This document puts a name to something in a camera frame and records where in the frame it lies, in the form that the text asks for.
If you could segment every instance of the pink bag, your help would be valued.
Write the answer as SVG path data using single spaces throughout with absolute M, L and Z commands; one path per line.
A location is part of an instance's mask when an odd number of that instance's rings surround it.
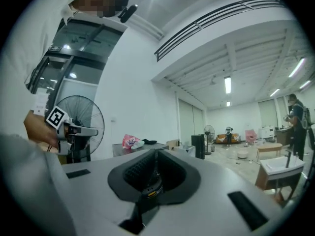
M 134 136 L 130 136 L 130 135 L 125 135 L 123 138 L 123 148 L 131 148 L 132 145 L 139 141 L 140 139 L 134 137 Z

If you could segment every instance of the ceiling light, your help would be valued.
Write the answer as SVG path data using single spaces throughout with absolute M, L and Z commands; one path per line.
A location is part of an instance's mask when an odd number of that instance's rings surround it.
M 76 79 L 77 76 L 75 75 L 75 73 L 70 73 L 70 77 L 72 77 L 73 79 Z
M 231 77 L 225 77 L 224 82 L 226 93 L 231 93 Z
M 302 89 L 303 87 L 305 87 L 307 84 L 309 84 L 311 81 L 306 81 L 302 86 L 300 86 L 300 89 Z
M 69 45 L 64 45 L 63 48 L 65 49 L 71 49 L 71 47 Z
M 270 97 L 272 97 L 276 92 L 278 92 L 280 89 L 278 88 L 276 91 L 274 91 L 271 95 L 270 95 Z
M 304 61 L 305 61 L 305 58 L 301 58 L 300 62 L 297 64 L 297 66 L 294 68 L 294 70 L 289 75 L 289 78 L 291 78 L 296 73 L 296 71 L 302 66 Z

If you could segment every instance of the sink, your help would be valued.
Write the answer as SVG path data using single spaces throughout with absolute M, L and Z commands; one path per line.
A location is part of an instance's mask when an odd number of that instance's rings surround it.
M 267 159 L 267 160 L 261 160 L 260 164 L 265 169 L 268 175 L 289 172 L 289 171 L 293 171 L 299 168 L 302 171 L 305 164 L 302 160 L 300 160 L 296 156 L 291 156 L 288 168 L 285 167 L 286 162 L 287 162 L 287 157 L 282 156 L 282 157 L 277 157 L 277 158 L 272 158 L 272 159 Z
M 195 157 L 196 149 L 195 146 L 181 144 L 179 147 L 174 147 L 174 151 L 187 154 Z

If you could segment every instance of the pink chair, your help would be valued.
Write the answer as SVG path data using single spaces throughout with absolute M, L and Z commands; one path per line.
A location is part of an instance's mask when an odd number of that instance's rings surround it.
M 257 139 L 257 134 L 253 129 L 251 130 L 245 130 L 245 136 L 246 136 L 246 142 L 252 144 L 256 141 Z

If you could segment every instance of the orange sofa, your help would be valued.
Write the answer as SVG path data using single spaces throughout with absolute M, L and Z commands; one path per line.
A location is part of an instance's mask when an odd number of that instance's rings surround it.
M 232 143 L 233 143 L 233 144 L 239 143 L 239 141 L 237 141 L 237 140 L 234 139 L 235 136 L 238 136 L 238 134 L 237 134 L 237 133 L 232 134 Z M 227 139 L 225 139 L 223 142 L 221 142 L 221 141 L 219 140 L 219 138 L 224 138 L 224 137 L 226 137 L 225 134 L 220 134 L 220 135 L 218 135 L 217 138 L 216 138 L 216 144 L 226 144 Z

